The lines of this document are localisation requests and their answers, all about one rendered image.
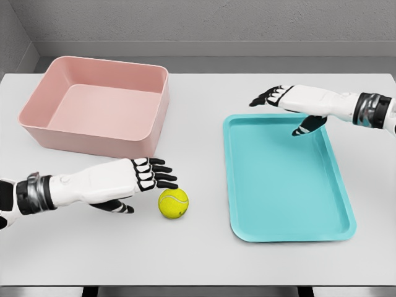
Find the blue plastic tray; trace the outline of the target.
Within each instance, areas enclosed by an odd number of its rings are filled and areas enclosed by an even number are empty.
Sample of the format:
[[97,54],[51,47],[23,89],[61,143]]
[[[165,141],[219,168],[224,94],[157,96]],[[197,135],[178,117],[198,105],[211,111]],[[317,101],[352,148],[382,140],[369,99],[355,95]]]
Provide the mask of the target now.
[[230,224],[243,241],[344,241],[356,220],[324,128],[302,114],[234,114],[223,123]]

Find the yellow tennis ball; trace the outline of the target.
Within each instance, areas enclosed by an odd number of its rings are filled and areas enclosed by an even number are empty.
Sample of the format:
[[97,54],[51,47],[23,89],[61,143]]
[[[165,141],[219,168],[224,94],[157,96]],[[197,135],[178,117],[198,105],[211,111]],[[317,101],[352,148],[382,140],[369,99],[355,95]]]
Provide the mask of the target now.
[[164,190],[158,198],[161,214],[169,219],[182,217],[189,207],[189,198],[180,188]]

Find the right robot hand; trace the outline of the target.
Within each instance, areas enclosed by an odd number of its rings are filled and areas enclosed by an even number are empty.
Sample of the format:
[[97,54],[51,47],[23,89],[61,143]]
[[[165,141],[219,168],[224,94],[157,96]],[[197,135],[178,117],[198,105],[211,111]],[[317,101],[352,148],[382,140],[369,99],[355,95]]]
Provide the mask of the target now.
[[261,93],[250,102],[250,107],[271,105],[307,117],[292,132],[292,136],[309,134],[327,122],[330,114],[330,101],[334,92],[305,85],[279,85]]

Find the pink plastic basket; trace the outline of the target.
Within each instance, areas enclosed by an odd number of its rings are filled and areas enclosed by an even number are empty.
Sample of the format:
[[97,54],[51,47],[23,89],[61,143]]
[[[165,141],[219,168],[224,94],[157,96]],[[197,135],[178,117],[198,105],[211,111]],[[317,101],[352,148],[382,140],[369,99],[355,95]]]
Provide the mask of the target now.
[[18,121],[45,148],[114,158],[155,154],[170,102],[166,68],[62,56]]

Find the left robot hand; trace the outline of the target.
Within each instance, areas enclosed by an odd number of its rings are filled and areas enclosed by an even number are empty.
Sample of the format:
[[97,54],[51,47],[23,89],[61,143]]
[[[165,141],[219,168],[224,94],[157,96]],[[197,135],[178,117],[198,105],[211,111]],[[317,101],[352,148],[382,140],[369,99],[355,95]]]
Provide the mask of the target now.
[[134,213],[122,200],[152,189],[177,189],[177,177],[159,158],[123,158],[84,171],[81,199],[100,210]]

